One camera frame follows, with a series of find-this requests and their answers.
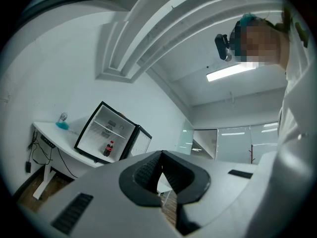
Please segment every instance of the floor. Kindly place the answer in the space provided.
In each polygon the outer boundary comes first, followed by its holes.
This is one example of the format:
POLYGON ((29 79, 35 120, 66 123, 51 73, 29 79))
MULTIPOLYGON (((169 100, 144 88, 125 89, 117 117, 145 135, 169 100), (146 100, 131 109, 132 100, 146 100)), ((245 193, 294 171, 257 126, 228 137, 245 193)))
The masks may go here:
POLYGON ((58 175, 55 175, 50 181, 49 185, 45 188, 40 199, 37 200, 33 197, 33 193, 43 181, 43 175, 44 173, 39 174, 39 176, 36 177, 34 181, 25 189, 25 191, 22 193, 17 201, 19 204, 25 206, 35 213, 39 210, 41 205, 48 200, 50 196, 54 195, 60 189, 69 184, 68 181, 65 181, 58 175))
MULTIPOLYGON (((58 192, 60 189, 67 186, 70 182, 65 181, 63 178, 59 177, 57 174, 52 178, 49 185, 45 188, 42 196, 39 200, 33 197, 33 193, 38 188, 38 186, 43 181, 44 173, 39 174, 38 177, 34 179, 34 181, 25 189, 20 198, 18 199, 18 203, 22 204, 26 208, 32 210, 33 212, 37 212, 41 205, 45 203, 48 198, 58 192)), ((167 202, 162 207, 162 211, 165 214, 167 220, 175 227, 176 225, 176 194, 174 191, 171 191, 167 202)))

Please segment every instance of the person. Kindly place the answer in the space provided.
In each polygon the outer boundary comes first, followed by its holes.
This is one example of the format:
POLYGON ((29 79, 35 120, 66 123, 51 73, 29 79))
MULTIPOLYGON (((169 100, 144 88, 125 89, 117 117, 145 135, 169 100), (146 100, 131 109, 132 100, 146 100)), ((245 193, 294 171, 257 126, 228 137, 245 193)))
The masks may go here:
POLYGON ((244 14, 229 39, 236 60, 275 64, 285 71, 288 83, 278 116, 278 148, 291 139, 315 134, 317 125, 316 46, 295 9, 284 6, 281 16, 282 23, 273 25, 244 14))

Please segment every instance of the ceiling light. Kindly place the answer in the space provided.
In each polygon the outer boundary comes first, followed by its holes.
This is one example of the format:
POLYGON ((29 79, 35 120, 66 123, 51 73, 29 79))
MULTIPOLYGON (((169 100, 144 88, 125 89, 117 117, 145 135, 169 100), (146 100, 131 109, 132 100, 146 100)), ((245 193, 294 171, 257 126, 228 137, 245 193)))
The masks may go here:
POLYGON ((261 132, 270 132, 270 131, 275 131, 275 130, 277 130, 277 128, 275 128, 275 129, 266 129, 266 130, 262 130, 261 132))
POLYGON ((277 143, 264 143, 264 144, 255 144, 253 146, 256 146, 256 145, 268 145, 268 146, 277 146, 277 143))
POLYGON ((274 122, 274 123, 265 124, 264 127, 271 127, 271 126, 275 126, 275 125, 278 125, 278 123, 274 122))
POLYGON ((223 77, 231 76, 231 75, 241 73, 247 70, 255 69, 255 68, 256 68, 256 65, 252 62, 239 63, 231 67, 209 73, 207 74, 207 79, 209 82, 211 82, 223 77))
POLYGON ((243 135, 244 132, 237 132, 237 133, 223 133, 222 136, 231 136, 231 135, 243 135))

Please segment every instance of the black vent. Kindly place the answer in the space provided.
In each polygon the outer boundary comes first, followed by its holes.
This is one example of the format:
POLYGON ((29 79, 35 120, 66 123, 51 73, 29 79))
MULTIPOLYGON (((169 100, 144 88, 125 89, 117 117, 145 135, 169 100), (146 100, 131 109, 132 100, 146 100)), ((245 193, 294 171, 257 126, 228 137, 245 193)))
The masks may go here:
POLYGON ((157 184, 162 174, 162 165, 159 163, 160 155, 143 164, 134 174, 135 182, 144 189, 156 193, 157 184))
POLYGON ((52 222, 52 226, 68 235, 74 228, 93 196, 80 193, 52 222))
POLYGON ((163 155, 162 159, 164 163, 163 173, 176 194, 180 193, 193 182, 195 174, 189 168, 167 155, 163 155))

